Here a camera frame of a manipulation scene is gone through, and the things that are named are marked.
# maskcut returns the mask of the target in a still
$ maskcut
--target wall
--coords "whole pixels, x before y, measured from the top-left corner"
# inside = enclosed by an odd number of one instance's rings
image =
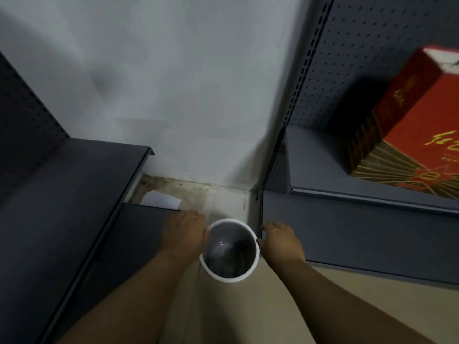
[[[252,188],[310,0],[1,0],[0,50],[73,137]]]

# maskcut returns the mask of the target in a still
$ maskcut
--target dirty floor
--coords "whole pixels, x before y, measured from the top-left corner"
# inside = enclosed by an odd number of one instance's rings
[[[209,184],[143,175],[130,202],[156,190],[182,199],[181,209],[230,217],[258,229],[256,195]],[[459,343],[459,291],[316,268],[353,294],[439,344]],[[183,275],[160,344],[314,343],[290,294],[263,259],[249,278],[223,284],[193,263]]]

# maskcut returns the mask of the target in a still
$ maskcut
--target white paper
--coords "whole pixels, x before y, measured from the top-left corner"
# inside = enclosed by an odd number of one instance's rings
[[[182,200],[171,195],[157,191],[149,191],[141,201],[141,205],[154,206],[156,208],[176,210]]]

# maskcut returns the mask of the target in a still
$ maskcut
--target bucket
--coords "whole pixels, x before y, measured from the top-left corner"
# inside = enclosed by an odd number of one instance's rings
[[[215,221],[199,260],[206,272],[223,283],[248,277],[260,258],[255,233],[244,222],[232,218]]]

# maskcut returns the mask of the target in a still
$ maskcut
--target white rim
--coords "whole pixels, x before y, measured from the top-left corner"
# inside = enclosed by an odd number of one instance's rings
[[[212,229],[214,226],[220,224],[220,223],[224,223],[224,222],[233,222],[233,223],[237,223],[238,225],[241,225],[242,227],[244,227],[246,230],[248,230],[250,232],[250,234],[252,235],[253,237],[253,241],[255,243],[255,249],[256,249],[256,252],[255,252],[255,260],[253,261],[253,264],[252,266],[250,267],[250,269],[245,272],[244,274],[242,275],[239,275],[238,277],[232,277],[232,278],[228,278],[228,277],[219,277],[217,274],[215,274],[214,272],[212,272],[209,267],[206,265],[206,263],[204,262],[204,258],[202,256],[202,254],[199,256],[199,261],[201,262],[201,265],[203,266],[203,268],[206,270],[206,272],[211,276],[213,277],[214,279],[218,280],[218,281],[221,281],[222,283],[237,283],[241,280],[244,280],[246,277],[248,277],[250,274],[252,274],[252,272],[255,270],[255,267],[257,266],[258,264],[258,259],[260,258],[260,248],[258,246],[258,243],[257,243],[257,236],[255,235],[255,233],[252,231],[252,229],[246,225],[244,222],[241,222],[239,220],[235,220],[233,218],[224,218],[222,220],[218,220],[218,221],[215,221],[214,223],[212,223],[210,226],[209,226],[209,229]]]

